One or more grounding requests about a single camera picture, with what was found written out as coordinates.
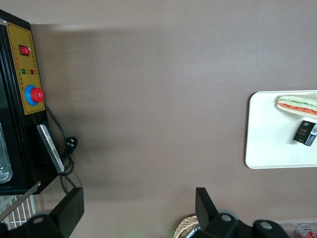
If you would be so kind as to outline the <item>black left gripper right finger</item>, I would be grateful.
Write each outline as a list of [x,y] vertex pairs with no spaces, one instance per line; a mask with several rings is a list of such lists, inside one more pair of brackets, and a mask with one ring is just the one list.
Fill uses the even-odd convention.
[[218,214],[218,210],[204,187],[196,188],[195,214],[202,230],[204,230]]

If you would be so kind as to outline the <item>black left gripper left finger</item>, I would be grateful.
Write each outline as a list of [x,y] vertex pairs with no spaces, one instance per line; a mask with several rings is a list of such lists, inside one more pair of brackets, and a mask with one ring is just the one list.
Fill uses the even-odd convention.
[[84,214],[82,187],[73,188],[51,211],[51,218],[64,238],[69,238]]

